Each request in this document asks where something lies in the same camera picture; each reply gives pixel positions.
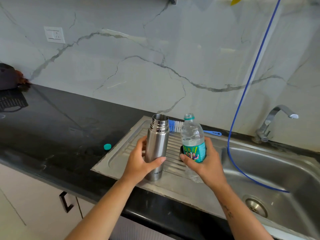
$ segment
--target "wall socket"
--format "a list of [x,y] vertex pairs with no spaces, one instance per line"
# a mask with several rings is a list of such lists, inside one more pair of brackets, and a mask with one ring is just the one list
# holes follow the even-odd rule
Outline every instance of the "wall socket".
[[44,27],[44,33],[48,42],[65,44],[63,30],[58,27]]

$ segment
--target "yellow object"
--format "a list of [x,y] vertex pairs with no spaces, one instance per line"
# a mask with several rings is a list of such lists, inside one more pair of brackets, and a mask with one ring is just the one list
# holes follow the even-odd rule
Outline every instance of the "yellow object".
[[233,5],[235,5],[235,4],[237,4],[238,2],[240,2],[241,0],[232,0],[232,2],[231,2],[231,6],[233,6]]

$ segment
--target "hand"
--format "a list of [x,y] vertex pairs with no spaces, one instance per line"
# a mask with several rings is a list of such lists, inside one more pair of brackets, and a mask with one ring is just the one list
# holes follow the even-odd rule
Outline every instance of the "hand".
[[214,191],[228,183],[222,169],[219,153],[214,149],[209,137],[205,137],[204,142],[207,156],[203,162],[197,163],[185,154],[180,154],[180,158]]
[[150,173],[152,170],[159,167],[166,160],[165,157],[158,157],[154,161],[146,163],[142,158],[145,156],[145,153],[142,151],[146,150],[146,145],[147,136],[138,140],[136,147],[130,153],[127,165],[121,177],[123,181],[128,181],[133,186],[143,180],[147,173]]

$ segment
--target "blue brush handle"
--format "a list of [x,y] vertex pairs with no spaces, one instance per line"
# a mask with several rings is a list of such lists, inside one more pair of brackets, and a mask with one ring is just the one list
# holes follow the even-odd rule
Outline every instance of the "blue brush handle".
[[215,136],[222,136],[222,133],[217,131],[204,130],[203,132],[206,132]]

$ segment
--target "black countertop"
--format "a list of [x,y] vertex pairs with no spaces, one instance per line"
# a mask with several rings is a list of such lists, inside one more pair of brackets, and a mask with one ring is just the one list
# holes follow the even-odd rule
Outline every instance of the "black countertop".
[[[103,145],[154,113],[38,85],[23,90],[0,91],[0,163],[98,202],[115,183],[90,170]],[[138,187],[122,216],[176,239],[233,239],[226,220]]]

